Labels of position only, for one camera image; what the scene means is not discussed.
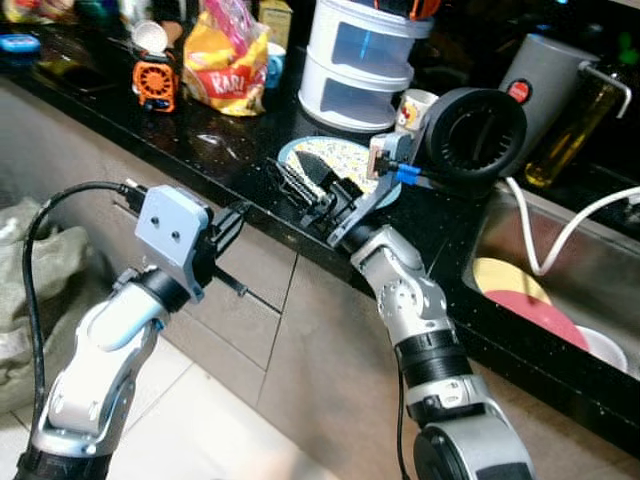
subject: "stainless steel sink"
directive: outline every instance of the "stainless steel sink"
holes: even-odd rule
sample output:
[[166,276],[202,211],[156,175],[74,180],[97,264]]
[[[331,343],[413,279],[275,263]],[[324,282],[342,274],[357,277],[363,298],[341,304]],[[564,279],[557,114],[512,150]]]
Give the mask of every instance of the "stainless steel sink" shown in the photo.
[[[542,261],[574,213],[532,194],[526,194],[526,199]],[[520,214],[506,185],[498,187],[489,204],[475,253],[478,257],[504,260],[531,274]],[[627,356],[628,374],[640,379],[640,242],[585,220],[555,265],[537,281],[576,325],[616,342]]]

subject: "small orange device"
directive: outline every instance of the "small orange device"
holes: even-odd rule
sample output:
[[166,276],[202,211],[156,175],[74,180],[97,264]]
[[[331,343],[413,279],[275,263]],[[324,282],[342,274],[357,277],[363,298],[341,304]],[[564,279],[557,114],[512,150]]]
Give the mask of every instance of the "small orange device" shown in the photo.
[[143,52],[133,67],[133,86],[138,103],[147,111],[173,112],[176,108],[179,78],[175,73],[174,58]]

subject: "white bowl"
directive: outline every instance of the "white bowl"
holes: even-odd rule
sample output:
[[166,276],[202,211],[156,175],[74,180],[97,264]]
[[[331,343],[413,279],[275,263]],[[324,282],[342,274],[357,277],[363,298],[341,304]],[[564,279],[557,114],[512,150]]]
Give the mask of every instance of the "white bowl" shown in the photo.
[[578,327],[589,345],[589,353],[603,362],[627,372],[629,362],[622,349],[606,335],[586,327]]

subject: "kitchen counter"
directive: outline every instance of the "kitchen counter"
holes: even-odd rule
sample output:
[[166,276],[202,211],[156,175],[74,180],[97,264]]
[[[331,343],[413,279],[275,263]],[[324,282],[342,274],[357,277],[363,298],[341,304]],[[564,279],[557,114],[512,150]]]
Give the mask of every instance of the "kitchen counter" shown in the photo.
[[[279,91],[267,92],[265,115],[226,117],[184,99],[176,114],[150,115],[137,106],[131,92],[134,61],[123,48],[80,29],[47,28],[36,33],[44,48],[48,42],[76,40],[92,53],[116,87],[83,95],[60,87],[32,67],[5,64],[2,72],[10,81],[212,202],[224,206],[234,200],[248,200],[253,206],[249,223],[367,291],[342,253],[327,247],[317,230],[300,226],[299,212],[269,173],[278,151],[290,140],[309,135],[345,136],[314,122],[299,107],[296,92],[302,50],[290,52]],[[368,142],[365,135],[347,137],[365,145]],[[603,194],[633,184],[616,175],[608,175],[603,182],[604,170],[598,165],[574,170],[577,190],[561,185],[545,196],[578,209]],[[466,201],[404,187],[400,198],[378,216],[422,254],[427,269],[447,294],[450,315],[471,357],[640,457],[640,383],[498,307],[463,280],[482,228],[486,203],[485,199]],[[640,238],[633,226],[621,221],[616,210],[608,210],[597,219]]]

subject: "blue connector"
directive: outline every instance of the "blue connector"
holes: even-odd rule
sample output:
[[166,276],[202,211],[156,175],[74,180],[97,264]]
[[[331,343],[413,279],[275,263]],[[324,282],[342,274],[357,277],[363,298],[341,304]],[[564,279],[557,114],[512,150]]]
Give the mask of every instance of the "blue connector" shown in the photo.
[[396,172],[396,179],[407,185],[415,185],[418,182],[418,177],[422,170],[418,167],[401,163],[398,165],[398,171]]

